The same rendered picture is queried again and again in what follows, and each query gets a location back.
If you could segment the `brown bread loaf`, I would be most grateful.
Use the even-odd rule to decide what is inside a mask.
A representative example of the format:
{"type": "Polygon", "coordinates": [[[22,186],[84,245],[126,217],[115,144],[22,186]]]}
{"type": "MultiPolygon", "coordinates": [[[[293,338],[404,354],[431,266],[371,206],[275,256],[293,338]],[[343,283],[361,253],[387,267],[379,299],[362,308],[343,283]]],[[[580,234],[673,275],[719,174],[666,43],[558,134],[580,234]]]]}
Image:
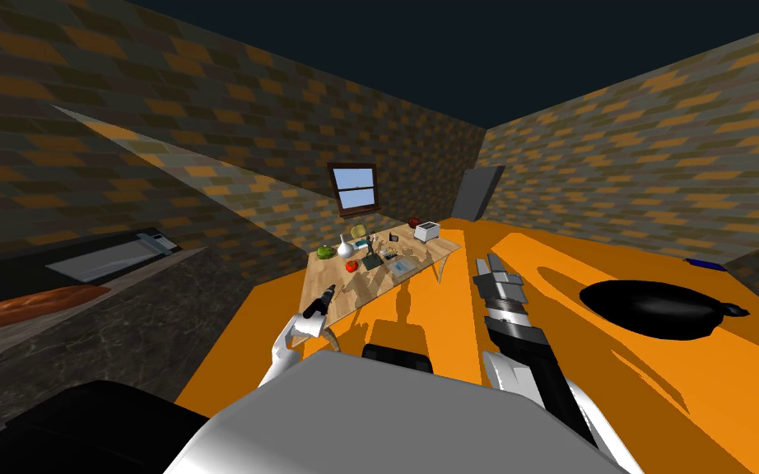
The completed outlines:
{"type": "Polygon", "coordinates": [[[104,286],[67,286],[4,300],[0,302],[0,328],[72,309],[109,292],[104,286]]]}

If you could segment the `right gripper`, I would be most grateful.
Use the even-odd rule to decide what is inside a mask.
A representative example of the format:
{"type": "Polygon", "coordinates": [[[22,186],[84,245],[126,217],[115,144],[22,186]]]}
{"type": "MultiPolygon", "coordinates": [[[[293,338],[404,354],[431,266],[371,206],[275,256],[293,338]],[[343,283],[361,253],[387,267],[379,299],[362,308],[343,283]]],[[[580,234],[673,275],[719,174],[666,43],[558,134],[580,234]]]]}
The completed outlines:
{"type": "Polygon", "coordinates": [[[520,305],[528,303],[521,276],[508,273],[495,253],[488,253],[487,259],[479,258],[475,263],[477,276],[473,282],[487,308],[519,310],[520,305]]]}

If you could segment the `black appliance with grey panel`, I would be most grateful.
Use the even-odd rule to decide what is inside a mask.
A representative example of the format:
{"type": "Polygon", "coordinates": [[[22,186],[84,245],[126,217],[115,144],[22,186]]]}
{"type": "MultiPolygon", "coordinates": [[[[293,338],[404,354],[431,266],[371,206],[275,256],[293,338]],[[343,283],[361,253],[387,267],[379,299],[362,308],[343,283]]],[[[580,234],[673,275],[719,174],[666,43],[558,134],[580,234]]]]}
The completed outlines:
{"type": "Polygon", "coordinates": [[[0,301],[59,287],[102,285],[180,250],[152,227],[0,253],[0,301]]]}

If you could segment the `wooden table with household items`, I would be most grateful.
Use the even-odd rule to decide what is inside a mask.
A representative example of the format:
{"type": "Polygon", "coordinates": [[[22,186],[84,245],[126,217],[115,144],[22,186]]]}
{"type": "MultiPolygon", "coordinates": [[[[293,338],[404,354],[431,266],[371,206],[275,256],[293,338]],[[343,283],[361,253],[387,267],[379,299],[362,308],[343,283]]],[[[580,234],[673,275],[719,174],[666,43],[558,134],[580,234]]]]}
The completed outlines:
{"type": "Polygon", "coordinates": [[[378,236],[378,241],[373,244],[375,250],[394,248],[398,256],[384,260],[371,270],[360,264],[355,272],[348,272],[346,260],[338,255],[319,260],[315,250],[309,253],[299,312],[329,286],[335,285],[335,295],[326,314],[326,324],[331,326],[420,272],[432,270],[440,280],[447,258],[461,248],[460,244],[447,239],[449,233],[444,230],[439,231],[438,238],[425,243],[415,239],[414,230],[406,224],[377,230],[374,234],[378,236]]]}

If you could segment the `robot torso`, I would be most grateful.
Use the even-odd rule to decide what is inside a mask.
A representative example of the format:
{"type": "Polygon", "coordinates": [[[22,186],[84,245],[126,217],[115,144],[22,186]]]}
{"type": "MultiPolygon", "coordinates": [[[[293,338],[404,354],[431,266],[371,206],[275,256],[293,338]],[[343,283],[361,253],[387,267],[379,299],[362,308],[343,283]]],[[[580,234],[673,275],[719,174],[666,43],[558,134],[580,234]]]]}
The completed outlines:
{"type": "Polygon", "coordinates": [[[642,474],[579,395],[589,442],[528,382],[489,388],[333,351],[290,355],[165,474],[642,474]]]}

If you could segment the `grey refrigerator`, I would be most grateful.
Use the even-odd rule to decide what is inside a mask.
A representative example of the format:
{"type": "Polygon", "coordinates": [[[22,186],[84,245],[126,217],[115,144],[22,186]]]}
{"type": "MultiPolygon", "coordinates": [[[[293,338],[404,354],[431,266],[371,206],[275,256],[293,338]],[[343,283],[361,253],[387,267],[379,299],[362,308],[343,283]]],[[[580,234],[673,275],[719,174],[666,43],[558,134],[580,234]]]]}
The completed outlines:
{"type": "Polygon", "coordinates": [[[504,170],[503,165],[466,170],[451,216],[464,221],[480,221],[504,170]]]}

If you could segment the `black frying pan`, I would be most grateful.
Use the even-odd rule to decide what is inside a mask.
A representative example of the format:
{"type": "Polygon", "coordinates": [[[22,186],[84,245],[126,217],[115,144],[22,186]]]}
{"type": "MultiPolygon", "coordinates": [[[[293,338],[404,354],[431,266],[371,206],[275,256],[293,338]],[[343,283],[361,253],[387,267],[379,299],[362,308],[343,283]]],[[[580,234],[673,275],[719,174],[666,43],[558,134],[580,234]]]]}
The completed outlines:
{"type": "Polygon", "coordinates": [[[585,287],[581,302],[621,328],[663,340],[708,337],[726,317],[749,311],[688,287],[657,281],[610,280],[585,287]]]}

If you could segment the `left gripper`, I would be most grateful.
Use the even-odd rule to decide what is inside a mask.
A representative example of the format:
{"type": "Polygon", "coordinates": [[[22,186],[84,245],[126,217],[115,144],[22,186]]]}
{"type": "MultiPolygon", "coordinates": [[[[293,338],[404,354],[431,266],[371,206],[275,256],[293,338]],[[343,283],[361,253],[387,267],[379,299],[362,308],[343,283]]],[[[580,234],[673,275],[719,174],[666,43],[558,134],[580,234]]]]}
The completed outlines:
{"type": "Polygon", "coordinates": [[[331,285],[326,289],[322,295],[314,299],[310,305],[303,311],[302,317],[310,319],[314,317],[325,316],[328,314],[329,306],[335,295],[336,285],[331,285]]]}

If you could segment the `brown framed window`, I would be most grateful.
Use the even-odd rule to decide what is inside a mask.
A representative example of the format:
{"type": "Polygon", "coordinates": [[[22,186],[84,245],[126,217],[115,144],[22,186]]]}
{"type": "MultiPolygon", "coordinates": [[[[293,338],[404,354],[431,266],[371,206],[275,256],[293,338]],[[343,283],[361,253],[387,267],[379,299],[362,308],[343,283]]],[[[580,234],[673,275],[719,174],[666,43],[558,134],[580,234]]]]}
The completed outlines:
{"type": "Polygon", "coordinates": [[[376,164],[330,162],[326,168],[340,217],[364,215],[381,208],[376,164]]]}

